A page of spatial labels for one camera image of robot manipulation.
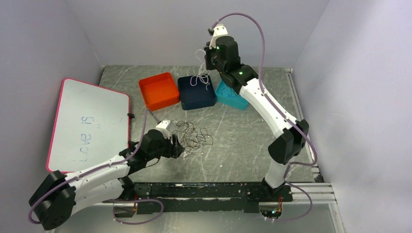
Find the cable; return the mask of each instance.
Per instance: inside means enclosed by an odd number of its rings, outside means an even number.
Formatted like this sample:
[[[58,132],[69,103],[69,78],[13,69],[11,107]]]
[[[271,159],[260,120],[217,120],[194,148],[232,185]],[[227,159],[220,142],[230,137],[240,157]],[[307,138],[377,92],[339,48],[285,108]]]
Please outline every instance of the cable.
[[[124,222],[124,221],[118,220],[118,219],[116,218],[115,208],[113,208],[113,211],[112,211],[112,213],[113,213],[113,220],[116,221],[116,222],[118,222],[118,223],[125,224],[125,225],[141,225],[141,224],[145,224],[145,223],[154,221],[154,220],[158,219],[158,218],[162,215],[163,210],[165,209],[165,207],[163,206],[163,203],[162,203],[161,201],[159,201],[159,200],[156,200],[156,199],[144,199],[144,200],[109,200],[109,201],[111,201],[111,202],[119,202],[119,203],[157,202],[157,203],[160,204],[160,207],[161,207],[160,212],[159,212],[156,216],[154,216],[153,218],[151,218],[151,219],[149,219],[149,220],[146,220],[146,221],[143,221],[143,222]]]
[[[154,166],[154,165],[156,165],[159,161],[160,161],[160,159],[157,159],[156,163],[154,163],[154,164],[152,164],[152,165],[149,165],[149,166],[145,166],[144,168],[148,168],[148,167]]]
[[[139,150],[140,145],[141,145],[141,143],[142,143],[143,136],[144,136],[144,130],[145,130],[145,128],[146,128],[146,121],[147,121],[147,113],[148,113],[148,112],[150,112],[151,115],[154,116],[154,114],[152,113],[152,111],[150,111],[149,109],[146,109],[146,111],[145,111],[145,113],[144,113],[143,128],[142,128],[142,132],[141,132],[141,135],[140,135],[139,143],[137,144],[136,149],[135,149],[128,157],[126,157],[125,159],[123,159],[123,160],[121,160],[121,161],[113,162],[112,164],[104,164],[104,165],[97,166],[97,167],[95,167],[95,168],[93,168],[93,169],[90,169],[89,171],[86,171],[86,172],[80,174],[79,176],[75,176],[75,177],[73,177],[73,178],[71,178],[71,179],[68,179],[68,180],[66,180],[66,181],[58,184],[56,187],[54,187],[54,188],[52,188],[51,190],[49,190],[45,195],[43,195],[42,197],[40,197],[40,198],[33,204],[33,206],[30,208],[29,213],[28,213],[28,219],[29,219],[29,221],[30,221],[31,223],[33,223],[33,224],[40,224],[40,221],[36,221],[36,220],[34,220],[34,219],[32,218],[32,214],[33,214],[34,209],[35,209],[45,198],[47,198],[47,197],[48,197],[50,194],[52,194],[54,191],[58,190],[60,187],[66,185],[66,184],[68,184],[68,183],[70,183],[70,182],[73,182],[73,181],[75,181],[75,180],[78,180],[78,179],[80,179],[80,178],[82,178],[82,177],[84,177],[84,176],[87,176],[87,175],[89,175],[89,174],[91,174],[91,173],[93,173],[93,172],[96,172],[96,171],[98,171],[98,170],[100,170],[100,169],[102,169],[102,168],[106,168],[106,167],[108,167],[108,166],[113,166],[113,165],[117,165],[117,164],[122,164],[122,163],[128,161],[129,159],[131,159],[131,158],[137,153],[137,151]],[[139,202],[144,202],[144,201],[152,201],[152,200],[150,200],[150,199],[148,199],[148,200],[139,200]]]
[[[288,185],[290,185],[290,186],[292,186],[292,187],[295,187],[295,188],[299,189],[300,191],[302,191],[302,192],[309,198],[309,201],[310,201],[309,209],[308,209],[308,211],[306,211],[304,214],[302,214],[302,215],[300,215],[300,216],[298,216],[298,217],[293,217],[293,218],[288,218],[288,219],[277,219],[277,220],[275,220],[275,221],[280,221],[280,222],[294,221],[294,220],[303,218],[303,217],[305,217],[306,215],[308,215],[309,212],[312,210],[313,203],[312,203],[312,199],[310,198],[309,193],[307,193],[307,192],[306,192],[305,190],[303,190],[302,188],[300,188],[300,187],[298,187],[298,186],[296,186],[296,185],[293,185],[293,184],[291,184],[290,182],[286,181],[286,176],[288,175],[289,170],[291,169],[291,166],[294,165],[294,164],[296,164],[296,165],[303,165],[303,166],[314,166],[314,165],[316,165],[316,163],[317,163],[317,161],[318,161],[318,154],[317,154],[317,152],[316,152],[315,146],[314,146],[314,145],[312,144],[312,142],[309,140],[308,136],[306,136],[306,134],[305,134],[295,123],[293,123],[293,122],[276,106],[275,103],[273,103],[273,101],[270,99],[270,97],[269,97],[266,93],[264,93],[263,82],[262,82],[262,70],[263,70],[263,61],[264,61],[264,59],[265,59],[265,36],[263,35],[263,30],[262,30],[261,26],[259,25],[259,23],[258,23],[254,18],[252,18],[251,16],[249,16],[249,15],[247,15],[247,14],[239,13],[239,12],[233,12],[233,13],[227,14],[227,15],[221,17],[220,19],[218,19],[218,20],[212,25],[211,29],[213,30],[213,29],[216,27],[216,25],[217,25],[220,21],[222,21],[224,18],[229,17],[229,16],[235,16],[235,15],[243,16],[243,17],[246,17],[246,18],[250,19],[251,21],[254,22],[254,24],[255,24],[255,25],[257,26],[257,28],[259,29],[260,37],[261,37],[261,39],[262,39],[262,59],[261,59],[261,61],[260,61],[260,66],[259,66],[259,72],[258,72],[258,75],[257,75],[257,79],[258,79],[258,81],[259,81],[259,86],[260,86],[260,90],[262,91],[262,94],[263,94],[263,95],[265,96],[265,98],[269,101],[269,103],[276,109],[276,111],[278,111],[279,114],[280,114],[285,120],[287,120],[287,122],[288,122],[289,124],[291,124],[291,125],[302,135],[302,137],[308,142],[310,148],[311,148],[312,151],[313,151],[313,162],[312,162],[311,164],[301,163],[301,162],[290,162],[290,163],[288,164],[288,167],[286,168],[285,173],[283,174],[283,179],[285,179],[285,183],[287,183]]]
[[[155,115],[152,111],[149,110],[149,113],[150,113],[150,115],[152,115],[152,117],[154,118],[154,120],[155,120],[158,124],[161,123],[161,121],[159,120],[159,118],[157,118],[156,115]]]
[[[194,55],[196,56],[197,60],[199,60],[200,62],[202,62],[202,60],[201,60],[201,59],[197,56],[197,54],[196,54],[198,51],[202,51],[202,52],[205,53],[205,54],[206,54],[206,52],[203,51],[203,50],[196,50],[196,52],[194,52]],[[206,71],[206,62],[202,62],[202,63],[200,64],[200,67],[199,67],[199,70],[198,70],[198,72],[197,72],[197,75],[193,75],[193,76],[190,78],[190,85],[191,85],[191,86],[196,86],[196,85],[197,85],[197,79],[199,79],[200,82],[202,82],[203,84],[206,85],[206,90],[207,90],[207,86],[210,85],[210,83],[209,83],[209,74],[210,74],[210,71],[209,71],[208,74],[203,74],[205,71]],[[195,84],[192,84],[192,79],[193,79],[193,78],[195,78]]]

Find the whiteboard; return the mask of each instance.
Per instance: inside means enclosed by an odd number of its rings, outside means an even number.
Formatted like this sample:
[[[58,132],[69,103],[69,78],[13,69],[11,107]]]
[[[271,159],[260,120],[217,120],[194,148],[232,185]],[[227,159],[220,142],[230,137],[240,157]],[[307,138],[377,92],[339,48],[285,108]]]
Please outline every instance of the whiteboard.
[[[102,163],[128,146],[129,97],[64,79],[46,168],[78,171]]]

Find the gray work surface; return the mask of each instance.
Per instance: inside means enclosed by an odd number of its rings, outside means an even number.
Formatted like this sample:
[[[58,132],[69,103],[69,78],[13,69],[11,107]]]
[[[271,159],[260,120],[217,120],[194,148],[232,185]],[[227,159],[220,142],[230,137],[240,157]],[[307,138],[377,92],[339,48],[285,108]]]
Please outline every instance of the gray work surface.
[[[197,74],[198,68],[110,65],[103,71],[100,86],[129,95],[130,112],[136,116],[131,121],[130,140],[138,141],[146,109],[139,80],[170,72],[177,83],[180,77]],[[262,75],[270,93],[289,113],[297,116],[297,103],[284,69],[264,68]],[[221,78],[216,71],[211,72],[210,76],[216,89]],[[214,144],[203,146],[185,159],[162,158],[157,165],[131,174],[129,177],[134,182],[253,182],[261,181],[268,171],[271,157],[267,147],[273,142],[274,136],[250,104],[244,111],[219,102],[212,107],[185,111],[178,103],[154,111],[154,114],[160,120],[190,121],[199,128],[204,127],[214,138]],[[156,122],[149,115],[146,132],[155,126]],[[307,150],[302,150],[292,160],[308,163]],[[314,178],[310,167],[294,166],[288,180],[313,182]]]

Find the white string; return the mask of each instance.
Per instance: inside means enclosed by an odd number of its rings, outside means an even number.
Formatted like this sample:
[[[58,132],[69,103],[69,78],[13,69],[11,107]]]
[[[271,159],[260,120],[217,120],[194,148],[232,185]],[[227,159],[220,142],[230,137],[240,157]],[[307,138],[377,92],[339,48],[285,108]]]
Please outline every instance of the white string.
[[[199,79],[200,82],[206,84],[206,90],[207,90],[207,86],[210,85],[210,83],[209,83],[210,70],[209,70],[209,73],[205,74],[205,72],[206,72],[206,61],[202,62],[202,60],[197,56],[198,51],[202,51],[206,55],[206,52],[203,51],[203,50],[196,50],[196,52],[194,52],[194,55],[196,56],[197,60],[199,60],[201,62],[201,64],[200,64],[199,70],[197,72],[197,75],[193,75],[190,78],[190,85],[191,86],[196,86],[197,85],[197,79]]]

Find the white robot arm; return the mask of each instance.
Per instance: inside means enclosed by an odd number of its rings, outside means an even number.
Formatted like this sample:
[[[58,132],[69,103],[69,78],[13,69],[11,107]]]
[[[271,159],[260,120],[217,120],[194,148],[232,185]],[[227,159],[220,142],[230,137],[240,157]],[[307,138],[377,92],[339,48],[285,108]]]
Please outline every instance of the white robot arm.
[[[258,74],[250,66],[240,62],[238,45],[228,36],[227,28],[218,24],[213,30],[209,30],[209,33],[212,39],[204,47],[206,69],[217,70],[224,83],[259,112],[275,136],[275,141],[268,147],[272,161],[263,179],[263,185],[267,185],[268,191],[274,193],[283,187],[283,175],[289,160],[300,152],[305,140],[262,94]],[[297,121],[270,93],[266,90],[264,92],[289,120],[295,122],[305,134],[308,133],[309,125],[305,120]]]

